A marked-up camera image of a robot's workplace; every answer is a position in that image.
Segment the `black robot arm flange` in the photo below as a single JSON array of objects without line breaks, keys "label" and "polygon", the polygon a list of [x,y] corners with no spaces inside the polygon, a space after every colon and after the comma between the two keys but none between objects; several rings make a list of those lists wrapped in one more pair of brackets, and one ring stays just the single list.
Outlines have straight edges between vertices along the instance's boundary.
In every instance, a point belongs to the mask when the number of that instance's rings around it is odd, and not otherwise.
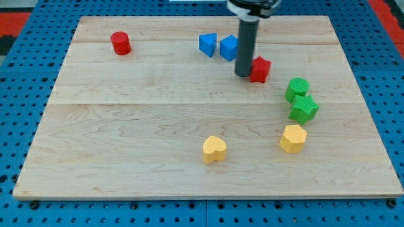
[{"label": "black robot arm flange", "polygon": [[267,19],[281,6],[282,0],[227,0],[227,9],[247,22]]}]

